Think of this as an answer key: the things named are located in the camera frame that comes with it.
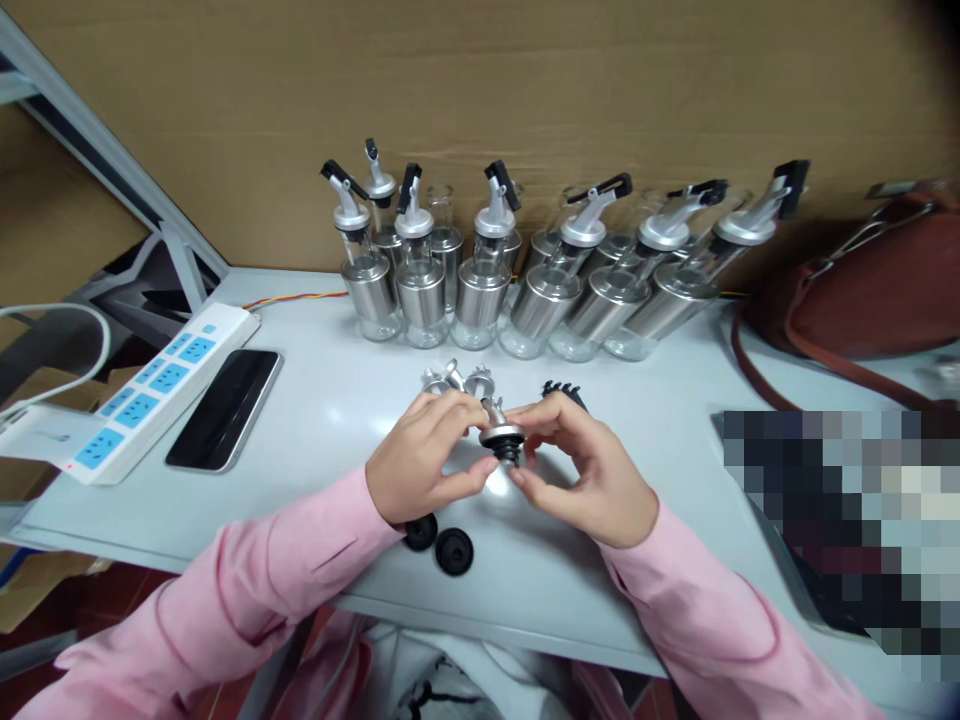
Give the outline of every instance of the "white cloth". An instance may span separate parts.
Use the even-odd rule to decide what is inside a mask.
[[[550,655],[384,622],[368,630],[365,639],[373,659],[357,717],[398,717],[401,700],[430,678],[443,658],[462,670],[506,720],[570,720],[566,708],[578,697],[569,662]],[[447,710],[447,717],[489,717],[482,707],[464,708],[473,715],[452,706]]]

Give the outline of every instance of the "pink sleeve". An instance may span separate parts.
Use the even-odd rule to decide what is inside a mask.
[[[182,718],[199,690],[257,669],[401,537],[362,468],[276,515],[228,525],[124,622],[61,654],[67,674],[17,717]]]
[[[662,503],[640,545],[600,547],[671,676],[705,719],[883,717]]]

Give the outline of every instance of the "white power strip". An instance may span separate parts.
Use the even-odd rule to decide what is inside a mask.
[[[120,482],[259,327],[258,316],[213,303],[97,411],[103,424],[76,454],[52,462],[85,485]]]

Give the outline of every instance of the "bag strap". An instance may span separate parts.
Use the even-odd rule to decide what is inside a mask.
[[[793,327],[793,313],[806,296],[812,281],[812,276],[815,272],[809,266],[805,266],[803,270],[804,272],[801,274],[800,279],[797,282],[797,287],[793,294],[793,300],[790,303],[790,308],[787,310],[787,315],[784,319],[784,331],[787,334],[787,338],[791,343],[793,343],[794,347],[804,353],[811,360],[819,362],[821,365],[829,370],[832,370],[837,375],[840,375],[841,377],[846,378],[850,382],[856,383],[857,385],[861,385],[868,390],[873,390],[881,395],[886,395],[888,398],[899,403],[900,405],[903,405],[908,410],[944,410],[954,409],[956,407],[953,401],[931,400],[930,398],[911,390],[905,385],[894,382],[888,377],[884,377],[883,375],[875,373],[872,370],[867,370],[856,363],[850,362],[846,358],[835,355],[829,350],[810,342],[800,335]],[[759,370],[757,370],[756,366],[753,364],[753,362],[751,362],[746,351],[743,349],[743,344],[740,341],[740,320],[743,314],[744,305],[746,305],[746,303],[741,305],[740,310],[737,312],[737,316],[733,321],[733,328],[730,334],[730,341],[733,345],[733,353],[737,358],[737,363],[740,365],[740,370],[743,371],[743,374],[753,386],[753,389],[757,391],[757,394],[766,400],[773,408],[776,410],[800,410],[801,408],[794,405],[792,402],[783,397],[783,395],[773,389],[770,383],[767,382],[766,378],[763,377]]]
[[[747,302],[749,302],[749,300],[740,303],[740,308],[733,318],[733,328],[730,330],[730,344],[733,346],[733,354],[737,358],[740,371],[744,374],[744,377],[747,378],[747,382],[757,391],[757,395],[762,397],[774,410],[802,410],[803,408],[797,407],[773,389],[773,385],[767,382],[763,374],[757,370],[757,366],[750,360],[747,351],[743,349],[743,343],[740,342],[740,321],[743,317],[743,308],[746,307]]]

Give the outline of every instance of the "black rubber ring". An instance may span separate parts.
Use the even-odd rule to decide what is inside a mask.
[[[406,524],[407,536],[404,544],[416,552],[423,552],[433,545],[437,539],[437,518],[433,513],[424,515],[419,520],[411,520]]]
[[[463,575],[473,565],[473,543],[460,528],[447,528],[437,538],[437,564],[447,575]]]

